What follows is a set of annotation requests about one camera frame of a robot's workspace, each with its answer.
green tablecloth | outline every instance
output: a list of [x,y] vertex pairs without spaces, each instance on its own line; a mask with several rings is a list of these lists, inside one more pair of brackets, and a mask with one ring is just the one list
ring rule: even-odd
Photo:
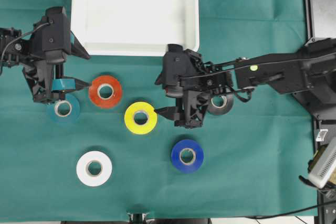
[[[205,60],[294,52],[306,40],[303,0],[199,1]],[[46,8],[59,5],[70,11],[71,0],[0,0],[0,27],[31,30]],[[69,57],[66,75],[90,82],[110,73],[124,94],[117,107],[102,110],[87,90],[76,92],[80,118],[63,126],[32,102],[21,67],[4,69],[0,221],[126,220],[127,211],[161,218],[269,215],[316,203],[316,192],[298,180],[313,152],[310,116],[268,86],[258,87],[247,104],[235,100],[228,115],[207,115],[201,129],[176,128],[159,117],[150,134],[131,134],[123,113],[133,101],[174,104],[153,84],[160,71],[159,57]],[[193,174],[170,162],[172,146],[183,138],[204,149],[204,164]],[[113,162],[112,177],[97,188],[76,176],[76,162],[89,150]]]

tape roll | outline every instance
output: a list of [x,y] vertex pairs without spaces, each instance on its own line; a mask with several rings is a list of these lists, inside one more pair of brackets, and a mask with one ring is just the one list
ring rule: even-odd
[[[67,104],[69,106],[69,112],[62,114],[60,112],[60,106]],[[57,101],[54,104],[47,105],[47,115],[57,123],[72,123],[80,114],[79,101],[72,94],[66,94],[65,100]]]
[[[190,152],[192,158],[189,161],[184,161],[184,151]],[[183,173],[193,173],[197,171],[204,159],[204,153],[201,146],[194,140],[181,140],[174,145],[172,149],[171,159],[173,165]]]
[[[91,163],[100,165],[100,172],[96,175],[89,170]],[[79,180],[87,186],[100,186],[104,184],[112,174],[112,162],[103,152],[87,152],[77,162],[76,173]]]
[[66,89],[76,89],[76,83],[74,79],[68,78],[68,79],[53,80],[52,91],[66,90]]
[[[112,93],[109,97],[101,96],[100,91],[104,87],[109,87]],[[89,88],[89,98],[91,102],[103,109],[110,109],[116,106],[122,96],[122,89],[119,81],[112,76],[99,76],[95,78]]]
[[228,113],[233,107],[233,94],[222,95],[220,98],[223,100],[223,104],[221,106],[217,106],[214,103],[214,98],[211,98],[210,100],[207,110],[212,115],[224,115]]
[[[143,113],[147,117],[144,124],[138,124],[135,121],[135,115]],[[147,102],[136,102],[130,105],[124,115],[126,127],[134,134],[143,135],[151,132],[157,123],[158,117],[154,112],[154,108]]]

green dot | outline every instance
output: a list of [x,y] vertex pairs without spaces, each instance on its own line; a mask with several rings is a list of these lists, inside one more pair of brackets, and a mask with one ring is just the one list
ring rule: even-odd
[[251,71],[257,71],[258,70],[258,66],[257,65],[252,65],[252,66],[250,66],[250,70]]

yellow tape roll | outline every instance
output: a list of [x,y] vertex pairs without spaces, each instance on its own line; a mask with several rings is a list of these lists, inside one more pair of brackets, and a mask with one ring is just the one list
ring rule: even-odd
[[[147,116],[145,124],[137,124],[134,116],[137,113],[144,113]],[[144,135],[151,132],[157,123],[158,117],[154,112],[154,108],[147,102],[136,102],[131,104],[124,115],[126,127],[134,134]]]

white tray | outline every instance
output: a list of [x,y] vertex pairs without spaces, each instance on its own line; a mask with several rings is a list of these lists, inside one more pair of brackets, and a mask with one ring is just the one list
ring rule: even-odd
[[198,50],[198,0],[72,0],[71,30],[91,55],[163,56]]

